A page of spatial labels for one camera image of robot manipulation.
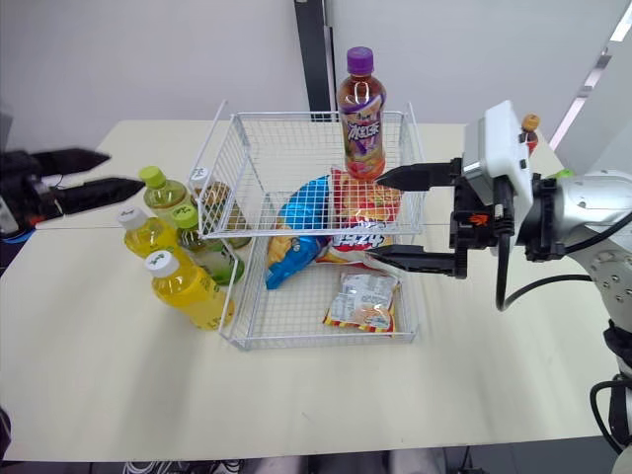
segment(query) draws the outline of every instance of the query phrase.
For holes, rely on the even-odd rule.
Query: white table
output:
[[[114,155],[102,173],[156,163],[183,178],[190,156],[173,150],[195,153],[198,141],[189,141],[206,127],[123,122],[101,147]],[[429,159],[460,154],[462,126],[422,132]],[[533,163],[544,174],[560,166],[544,144]],[[449,192],[428,201],[429,221],[445,222]],[[244,353],[153,296],[121,229],[103,228],[114,214],[51,222],[57,228],[36,232],[0,279],[10,459],[216,459],[598,433],[588,393],[616,365],[589,283],[549,285],[499,313],[496,260],[471,252],[467,280],[417,277],[413,291],[428,311],[413,344]],[[443,250],[447,229],[429,226],[422,241]],[[509,290],[579,271],[570,260],[532,264],[515,252]]]

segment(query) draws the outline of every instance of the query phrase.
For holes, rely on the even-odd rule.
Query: snack bag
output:
[[[312,180],[292,195],[276,220],[277,229],[289,235],[268,242],[266,287],[277,289],[286,279],[303,270],[327,246],[325,236],[291,235],[292,229],[322,229],[327,224],[327,176]]]
[[[393,238],[383,235],[386,222],[397,218],[402,193],[374,182],[359,181],[349,173],[332,168],[333,202],[330,211],[338,227],[350,228],[346,235],[333,237],[331,245],[317,262],[367,266],[365,250],[393,244]],[[355,228],[370,228],[374,233],[357,235]]]
[[[341,291],[327,310],[323,323],[372,333],[393,332],[391,307],[397,285],[395,276],[342,273]]]

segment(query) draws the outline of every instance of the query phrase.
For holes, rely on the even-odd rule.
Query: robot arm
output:
[[[109,159],[79,148],[0,153],[0,235],[15,237],[43,220],[121,202],[144,187],[127,178],[103,178],[65,189],[41,181],[43,176],[89,171]]]
[[[501,311],[548,282],[593,281],[611,318],[604,338],[616,355],[619,374],[593,388],[592,409],[617,452],[630,446],[614,472],[632,472],[632,176],[614,171],[561,179],[531,176],[520,137],[511,103],[504,102],[468,125],[462,158],[400,167],[379,177],[378,183],[402,191],[454,187],[449,241],[454,252],[394,245],[371,250],[371,256],[408,272],[465,278],[468,251],[491,248],[499,258],[496,304]],[[506,298],[514,245],[524,246],[532,262],[569,256],[587,275],[545,278]],[[596,411],[596,392],[602,388],[611,388],[612,434]]]

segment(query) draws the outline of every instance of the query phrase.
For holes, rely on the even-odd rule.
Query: wire shelf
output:
[[[410,343],[423,316],[423,292],[415,275],[398,275],[394,294],[395,331],[368,333],[323,324],[325,312],[340,291],[340,273],[350,266],[310,264],[278,289],[266,289],[268,237],[253,239],[244,280],[235,286],[235,317],[220,334],[242,350]]]
[[[337,112],[238,113],[230,116],[227,127],[215,127],[216,123],[217,120],[194,166],[205,166],[205,160],[209,164],[214,159],[212,166],[206,166],[210,176],[203,188],[197,192],[192,190],[197,199],[202,238],[287,234],[287,229],[277,228],[277,216],[292,195],[311,180],[330,175],[332,168],[345,171],[343,135]],[[219,133],[221,128],[225,134],[219,151],[209,153],[206,148],[211,135]],[[386,153],[384,171],[423,161],[410,105],[405,113],[382,114],[382,136]],[[222,187],[223,205],[207,205],[209,193],[216,194],[217,186]],[[372,183],[352,182],[347,186],[346,197],[375,193]],[[329,188],[327,215],[302,222],[302,228],[292,229],[292,235],[350,233],[348,216],[337,210],[344,197],[334,196],[332,187]],[[385,194],[398,193],[379,188]],[[380,232],[420,233],[423,200],[423,193],[402,193],[399,212],[386,222],[380,222]],[[353,230],[353,234],[372,233],[374,229],[370,226]]]

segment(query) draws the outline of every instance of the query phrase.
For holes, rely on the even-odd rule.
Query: green bottle cap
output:
[[[171,211],[171,215],[181,229],[190,229],[198,226],[198,210],[192,205],[179,205]]]
[[[145,182],[148,188],[160,188],[167,178],[157,166],[145,166],[138,173],[138,178]]]

